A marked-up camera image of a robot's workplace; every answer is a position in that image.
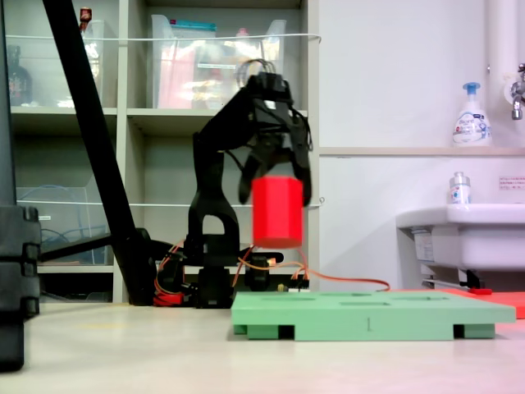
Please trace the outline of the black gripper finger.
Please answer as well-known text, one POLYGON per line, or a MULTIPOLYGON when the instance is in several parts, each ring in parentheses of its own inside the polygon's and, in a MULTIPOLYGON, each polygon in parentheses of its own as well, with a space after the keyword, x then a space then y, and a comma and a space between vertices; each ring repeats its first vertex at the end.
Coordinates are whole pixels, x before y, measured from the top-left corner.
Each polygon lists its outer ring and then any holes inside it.
POLYGON ((239 201, 246 204, 252 190, 252 183, 256 178, 265 176, 277 164, 279 147, 266 142, 257 143, 250 151, 243 169, 239 184, 239 201))
POLYGON ((303 184, 303 205, 309 205, 312 198, 312 180, 308 154, 311 144, 309 143, 309 125, 303 118, 289 118, 287 126, 290 133, 292 154, 290 162, 294 176, 303 184))

